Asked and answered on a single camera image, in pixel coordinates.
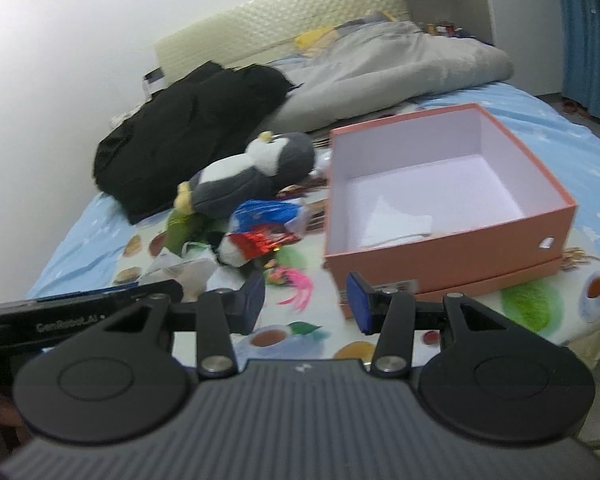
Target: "black jacket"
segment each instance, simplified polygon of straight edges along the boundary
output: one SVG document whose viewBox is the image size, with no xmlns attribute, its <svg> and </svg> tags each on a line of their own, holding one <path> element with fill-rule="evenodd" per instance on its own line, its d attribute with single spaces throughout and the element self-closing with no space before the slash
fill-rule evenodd
<svg viewBox="0 0 600 480">
<path fill-rule="evenodd" d="M 93 162 L 96 184 L 120 202 L 132 224 L 168 209 L 179 183 L 242 153 L 291 88 L 267 66 L 232 70 L 205 63 L 100 142 Z"/>
</svg>

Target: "metal bolt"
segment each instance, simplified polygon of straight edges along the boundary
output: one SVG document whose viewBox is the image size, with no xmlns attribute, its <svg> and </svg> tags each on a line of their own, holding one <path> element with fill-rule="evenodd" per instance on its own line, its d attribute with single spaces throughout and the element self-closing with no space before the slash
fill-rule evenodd
<svg viewBox="0 0 600 480">
<path fill-rule="evenodd" d="M 211 355 L 202 359 L 200 365 L 211 374 L 219 374 L 231 368 L 234 362 L 224 355 Z"/>
<path fill-rule="evenodd" d="M 407 367 L 407 361 L 397 355 L 385 355 L 378 358 L 376 368 L 381 372 L 399 372 Z"/>
</svg>

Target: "blanket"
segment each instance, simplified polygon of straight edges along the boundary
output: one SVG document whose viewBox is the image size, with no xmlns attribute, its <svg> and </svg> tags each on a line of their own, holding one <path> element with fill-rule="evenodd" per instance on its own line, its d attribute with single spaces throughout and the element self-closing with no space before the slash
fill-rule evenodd
<svg viewBox="0 0 600 480">
<path fill-rule="evenodd" d="M 298 86 L 267 123 L 276 133 L 310 132 L 414 96 L 512 75 L 503 51 L 477 40 L 430 36 L 412 22 L 365 25 L 318 56 L 276 67 Z"/>
</svg>

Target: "headboard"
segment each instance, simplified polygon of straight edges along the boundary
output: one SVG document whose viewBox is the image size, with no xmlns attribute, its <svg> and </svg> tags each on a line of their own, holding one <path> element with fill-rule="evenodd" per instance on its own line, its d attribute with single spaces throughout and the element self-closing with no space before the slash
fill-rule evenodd
<svg viewBox="0 0 600 480">
<path fill-rule="evenodd" d="M 266 63 L 294 53 L 294 38 L 386 10 L 408 19 L 405 0 L 253 0 L 193 23 L 155 44 L 167 83 L 208 60 L 224 66 Z"/>
</svg>

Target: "box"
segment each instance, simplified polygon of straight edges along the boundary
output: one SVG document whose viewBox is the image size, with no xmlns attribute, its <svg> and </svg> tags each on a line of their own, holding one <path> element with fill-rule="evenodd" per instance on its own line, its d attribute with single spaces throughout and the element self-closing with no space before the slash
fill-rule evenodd
<svg viewBox="0 0 600 480">
<path fill-rule="evenodd" d="M 332 131 L 331 146 L 326 261 L 347 317 L 352 270 L 375 288 L 429 301 L 559 270 L 575 200 L 479 105 L 345 126 Z M 400 238 L 427 218 L 428 235 Z"/>
</svg>

